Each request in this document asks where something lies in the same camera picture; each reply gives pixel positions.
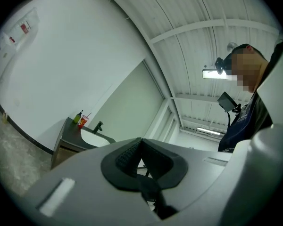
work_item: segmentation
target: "marble floor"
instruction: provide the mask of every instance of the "marble floor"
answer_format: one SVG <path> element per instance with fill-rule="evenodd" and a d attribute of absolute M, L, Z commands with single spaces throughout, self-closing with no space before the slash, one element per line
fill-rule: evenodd
<path fill-rule="evenodd" d="M 30 143 L 0 113 L 0 181 L 7 190 L 23 195 L 50 170 L 51 155 Z"/>

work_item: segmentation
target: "neck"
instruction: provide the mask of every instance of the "neck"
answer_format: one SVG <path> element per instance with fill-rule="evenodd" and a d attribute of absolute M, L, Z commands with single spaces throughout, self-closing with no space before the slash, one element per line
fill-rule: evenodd
<path fill-rule="evenodd" d="M 258 75 L 258 77 L 257 77 L 257 82 L 256 82 L 254 88 L 253 88 L 253 89 L 250 89 L 250 90 L 251 90 L 251 91 L 250 91 L 251 93 L 254 93 L 254 92 L 257 90 L 258 85 L 259 85 L 259 83 L 261 82 L 262 77 L 263 77 L 263 74 L 264 74 L 264 72 L 265 72 L 265 70 L 266 70 L 266 68 L 267 68 L 267 65 L 268 65 L 268 62 L 267 62 L 266 60 L 262 60 L 262 63 L 261 63 L 261 65 L 260 65 L 259 75 Z"/>

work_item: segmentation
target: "black faucet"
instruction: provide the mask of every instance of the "black faucet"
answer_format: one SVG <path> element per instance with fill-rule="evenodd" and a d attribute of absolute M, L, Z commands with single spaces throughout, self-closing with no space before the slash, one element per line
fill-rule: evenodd
<path fill-rule="evenodd" d="M 98 130 L 100 130 L 100 131 L 103 130 L 103 129 L 101 128 L 101 125 L 104 125 L 104 124 L 103 124 L 103 122 L 100 121 L 100 122 L 96 125 L 96 127 L 94 128 L 94 130 L 93 130 L 93 133 L 94 133 L 94 134 L 97 133 Z"/>

